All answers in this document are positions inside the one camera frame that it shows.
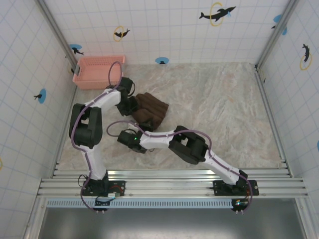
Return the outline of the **pink plastic basket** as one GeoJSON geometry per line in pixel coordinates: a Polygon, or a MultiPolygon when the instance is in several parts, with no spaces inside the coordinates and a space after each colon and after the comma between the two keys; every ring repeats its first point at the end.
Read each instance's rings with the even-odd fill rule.
{"type": "Polygon", "coordinates": [[[77,62],[72,81],[81,90],[99,90],[115,85],[123,76],[119,64],[114,64],[116,61],[123,65],[125,56],[83,56],[77,62]]]}

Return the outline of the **aluminium side rail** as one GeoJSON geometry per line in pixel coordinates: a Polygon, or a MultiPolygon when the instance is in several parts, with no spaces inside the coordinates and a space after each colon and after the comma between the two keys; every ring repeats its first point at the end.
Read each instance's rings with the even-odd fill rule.
{"type": "Polygon", "coordinates": [[[267,97],[267,94],[266,94],[266,91],[265,91],[264,84],[263,84],[263,81],[262,81],[260,73],[261,73],[261,70],[255,65],[255,78],[256,78],[256,81],[257,81],[257,84],[258,84],[258,87],[259,87],[259,91],[260,91],[260,94],[261,94],[261,97],[262,97],[262,101],[263,101],[263,104],[264,104],[264,107],[265,107],[265,110],[266,110],[268,121],[270,123],[270,127],[271,127],[271,130],[272,130],[272,134],[273,134],[274,141],[275,141],[275,144],[276,144],[276,147],[277,147],[277,150],[278,150],[279,157],[281,159],[282,164],[285,165],[284,167],[287,169],[288,175],[290,177],[293,177],[293,174],[291,173],[291,170],[290,170],[288,162],[287,162],[287,157],[286,157],[286,154],[285,154],[285,150],[284,150],[281,138],[280,138],[279,131],[277,129],[275,118],[273,116],[271,105],[269,103],[269,100],[268,100],[268,97],[267,97]]]}
{"type": "Polygon", "coordinates": [[[54,160],[52,161],[51,165],[50,165],[50,174],[49,174],[49,178],[53,177],[53,174],[56,170],[56,166],[60,163],[61,160],[61,156],[63,153],[63,148],[65,145],[65,141],[68,138],[68,131],[69,131],[69,121],[70,121],[70,117],[71,117],[71,112],[72,112],[72,107],[74,105],[74,100],[77,96],[77,86],[72,83],[71,86],[71,90],[69,93],[69,100],[67,101],[66,104],[66,108],[65,108],[65,115],[62,121],[62,130],[60,133],[60,137],[58,140],[58,144],[57,144],[57,148],[56,148],[56,153],[54,155],[54,160]]]}

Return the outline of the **brown long pants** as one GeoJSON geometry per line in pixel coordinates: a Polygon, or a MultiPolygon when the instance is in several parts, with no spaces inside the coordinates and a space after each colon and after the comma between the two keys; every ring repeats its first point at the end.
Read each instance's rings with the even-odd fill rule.
{"type": "Polygon", "coordinates": [[[153,119],[154,130],[158,129],[164,120],[169,104],[164,103],[150,93],[134,96],[139,101],[139,110],[132,114],[133,119],[141,124],[148,119],[153,119]]]}

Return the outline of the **aluminium frame post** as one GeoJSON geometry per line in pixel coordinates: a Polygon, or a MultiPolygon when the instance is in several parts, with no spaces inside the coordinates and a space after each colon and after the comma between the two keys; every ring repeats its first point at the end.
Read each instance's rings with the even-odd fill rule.
{"type": "Polygon", "coordinates": [[[294,10],[296,9],[297,5],[299,4],[300,0],[289,0],[288,4],[282,13],[282,16],[279,20],[279,22],[276,24],[274,28],[274,32],[272,33],[270,39],[268,40],[257,64],[255,65],[255,69],[257,72],[260,71],[260,69],[265,64],[266,60],[268,59],[271,51],[275,47],[276,42],[282,35],[282,32],[284,31],[285,27],[287,27],[288,21],[291,18],[294,10]]]}
{"type": "Polygon", "coordinates": [[[62,31],[60,30],[54,16],[52,15],[50,9],[48,8],[45,0],[34,0],[36,5],[38,6],[41,14],[43,15],[44,19],[46,20],[47,24],[49,25],[51,31],[53,32],[54,36],[56,37],[57,41],[59,42],[60,46],[63,49],[63,52],[68,59],[71,67],[75,70],[77,65],[77,60],[69,44],[67,43],[62,31]]]}

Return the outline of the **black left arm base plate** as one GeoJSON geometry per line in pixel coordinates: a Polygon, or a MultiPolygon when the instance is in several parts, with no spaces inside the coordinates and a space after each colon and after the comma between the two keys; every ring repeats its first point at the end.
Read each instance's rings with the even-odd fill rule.
{"type": "Polygon", "coordinates": [[[83,189],[83,196],[124,196],[126,181],[90,180],[83,189]]]}

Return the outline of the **aluminium mounting rail beam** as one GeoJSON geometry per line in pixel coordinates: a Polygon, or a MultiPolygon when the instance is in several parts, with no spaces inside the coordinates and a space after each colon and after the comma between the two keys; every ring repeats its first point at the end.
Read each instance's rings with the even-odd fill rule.
{"type": "MultiPolygon", "coordinates": [[[[308,197],[303,179],[291,177],[286,168],[243,171],[257,181],[257,199],[308,197]]],[[[84,171],[57,170],[52,178],[41,180],[38,195],[78,198],[81,174],[84,171]]],[[[125,198],[213,198],[211,187],[218,176],[209,170],[110,170],[109,179],[126,182],[125,198]]]]}

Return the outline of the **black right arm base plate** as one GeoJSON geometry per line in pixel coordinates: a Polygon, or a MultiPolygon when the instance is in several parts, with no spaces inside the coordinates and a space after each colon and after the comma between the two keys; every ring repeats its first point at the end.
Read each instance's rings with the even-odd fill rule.
{"type": "Polygon", "coordinates": [[[249,180],[252,187],[250,190],[249,184],[244,180],[243,182],[237,182],[235,185],[226,184],[222,180],[213,181],[211,189],[214,191],[215,196],[259,196],[259,188],[256,180],[249,180]]]}

